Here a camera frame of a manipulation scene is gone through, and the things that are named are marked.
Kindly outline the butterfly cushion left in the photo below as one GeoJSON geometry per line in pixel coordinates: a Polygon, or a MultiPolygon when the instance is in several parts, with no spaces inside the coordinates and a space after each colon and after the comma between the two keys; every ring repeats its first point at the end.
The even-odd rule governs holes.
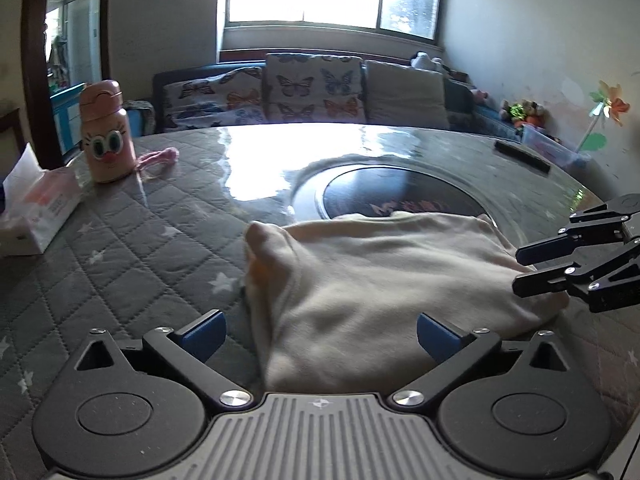
{"type": "Polygon", "coordinates": [[[166,84],[162,118],[164,131],[265,124],[262,68],[166,84]]]}

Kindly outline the butterfly cushion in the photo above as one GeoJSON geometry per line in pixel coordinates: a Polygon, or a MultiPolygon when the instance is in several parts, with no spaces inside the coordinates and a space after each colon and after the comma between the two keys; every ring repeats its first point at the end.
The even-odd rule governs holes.
{"type": "Polygon", "coordinates": [[[264,76],[270,122],[367,121],[358,56],[270,54],[264,76]]]}
{"type": "Polygon", "coordinates": [[[166,84],[162,118],[164,131],[265,124],[262,68],[166,84]]]}

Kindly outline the white plush toy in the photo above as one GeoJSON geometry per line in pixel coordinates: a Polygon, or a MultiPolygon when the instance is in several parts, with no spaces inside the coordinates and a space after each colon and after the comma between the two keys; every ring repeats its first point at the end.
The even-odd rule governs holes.
{"type": "Polygon", "coordinates": [[[427,52],[416,52],[410,60],[410,66],[417,70],[430,70],[431,72],[445,73],[446,68],[442,65],[442,59],[438,56],[431,57],[427,52]]]}

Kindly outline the grey quilted table cover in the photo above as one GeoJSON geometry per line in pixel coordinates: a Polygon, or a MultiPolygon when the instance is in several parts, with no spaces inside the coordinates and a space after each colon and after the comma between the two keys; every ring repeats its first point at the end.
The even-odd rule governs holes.
{"type": "Polygon", "coordinates": [[[518,248],[605,202],[445,130],[301,124],[142,136],[178,160],[109,184],[85,155],[81,201],[37,257],[1,263],[1,474],[6,479],[634,479],[639,474],[639,305],[579,298],[501,347],[433,406],[387,394],[266,388],[245,293],[245,233],[297,221],[304,170],[399,158],[475,184],[518,248]],[[221,310],[206,364],[254,396],[208,406],[163,372],[142,338],[221,310]]]}

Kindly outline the blue sofa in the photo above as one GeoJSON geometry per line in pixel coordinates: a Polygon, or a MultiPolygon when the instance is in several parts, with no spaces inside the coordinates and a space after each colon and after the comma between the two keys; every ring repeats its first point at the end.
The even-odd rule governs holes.
{"type": "Polygon", "coordinates": [[[484,134],[521,133],[482,112],[483,93],[436,70],[358,56],[270,54],[265,61],[159,73],[160,132],[265,124],[369,124],[484,134]]]}

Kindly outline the cream white sweater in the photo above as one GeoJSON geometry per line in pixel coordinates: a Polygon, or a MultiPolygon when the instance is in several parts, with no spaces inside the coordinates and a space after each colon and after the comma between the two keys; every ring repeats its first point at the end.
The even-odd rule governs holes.
{"type": "Polygon", "coordinates": [[[391,393],[431,370],[421,314],[510,339],[553,320],[562,292],[514,295],[525,272],[485,216],[350,214],[245,233],[245,293],[262,380],[287,393],[391,393]]]}

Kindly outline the white tissue box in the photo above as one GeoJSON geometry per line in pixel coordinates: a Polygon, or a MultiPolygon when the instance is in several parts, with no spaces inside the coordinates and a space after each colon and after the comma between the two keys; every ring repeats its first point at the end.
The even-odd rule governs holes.
{"type": "Polygon", "coordinates": [[[80,200],[75,171],[42,169],[27,144],[1,185],[2,257],[43,254],[80,200]]]}

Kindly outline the pink cartoon water bottle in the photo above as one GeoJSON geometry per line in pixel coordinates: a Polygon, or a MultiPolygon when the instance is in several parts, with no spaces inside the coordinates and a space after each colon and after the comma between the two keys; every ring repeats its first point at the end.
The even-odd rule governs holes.
{"type": "Polygon", "coordinates": [[[80,94],[79,111],[81,147],[93,181],[107,183],[131,174],[137,157],[119,83],[89,84],[80,94]]]}

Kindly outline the plain beige cushion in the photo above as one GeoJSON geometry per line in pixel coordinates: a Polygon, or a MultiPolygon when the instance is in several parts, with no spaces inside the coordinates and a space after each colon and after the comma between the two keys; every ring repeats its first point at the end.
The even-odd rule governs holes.
{"type": "Polygon", "coordinates": [[[370,124],[449,129],[444,78],[440,73],[366,61],[364,82],[370,124]]]}

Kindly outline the round black stove plate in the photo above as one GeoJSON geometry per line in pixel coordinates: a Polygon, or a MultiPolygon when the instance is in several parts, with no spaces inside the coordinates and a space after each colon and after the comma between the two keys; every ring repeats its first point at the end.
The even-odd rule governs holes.
{"type": "Polygon", "coordinates": [[[330,220],[344,214],[386,218],[409,214],[484,214],[509,227],[502,208],[468,179],[433,165],[399,158],[356,159],[310,167],[291,184],[286,212],[297,221],[330,220]]]}

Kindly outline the butterfly cushion right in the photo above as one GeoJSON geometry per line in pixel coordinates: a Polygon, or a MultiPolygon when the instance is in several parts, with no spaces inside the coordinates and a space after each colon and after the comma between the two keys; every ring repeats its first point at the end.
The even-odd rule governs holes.
{"type": "Polygon", "coordinates": [[[264,76],[270,122],[367,121],[358,56],[270,54],[264,76]]]}

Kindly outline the black remote control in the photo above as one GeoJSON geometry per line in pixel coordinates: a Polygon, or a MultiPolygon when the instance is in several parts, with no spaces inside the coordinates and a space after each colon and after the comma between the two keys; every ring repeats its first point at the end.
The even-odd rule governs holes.
{"type": "Polygon", "coordinates": [[[521,162],[522,164],[534,168],[543,174],[550,172],[550,165],[541,158],[530,154],[528,151],[524,151],[515,144],[504,142],[503,140],[495,140],[494,149],[503,155],[506,155],[512,159],[521,162]]]}

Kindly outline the plush toy pile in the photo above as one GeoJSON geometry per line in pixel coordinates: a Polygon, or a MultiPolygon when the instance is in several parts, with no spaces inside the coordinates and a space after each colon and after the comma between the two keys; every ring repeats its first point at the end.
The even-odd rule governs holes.
{"type": "Polygon", "coordinates": [[[535,101],[521,100],[510,103],[503,100],[500,105],[499,117],[503,122],[510,122],[516,128],[529,124],[536,128],[544,128],[547,110],[535,101]]]}

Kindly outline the colourful paper pinwheel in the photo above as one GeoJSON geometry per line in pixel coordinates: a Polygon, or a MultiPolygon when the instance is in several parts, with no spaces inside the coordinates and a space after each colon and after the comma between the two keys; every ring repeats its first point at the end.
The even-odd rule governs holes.
{"type": "Polygon", "coordinates": [[[623,99],[623,89],[620,84],[611,86],[603,80],[599,81],[596,91],[589,93],[593,102],[590,110],[590,123],[577,145],[577,151],[597,152],[608,143],[605,128],[609,122],[621,127],[622,116],[630,110],[630,105],[623,99]]]}

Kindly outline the blue plastic cabinet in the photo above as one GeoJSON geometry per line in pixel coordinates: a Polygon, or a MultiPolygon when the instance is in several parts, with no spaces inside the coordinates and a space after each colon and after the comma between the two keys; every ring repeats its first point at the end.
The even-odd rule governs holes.
{"type": "Polygon", "coordinates": [[[75,84],[50,96],[58,143],[63,155],[78,147],[81,140],[79,98],[86,84],[75,84]]]}

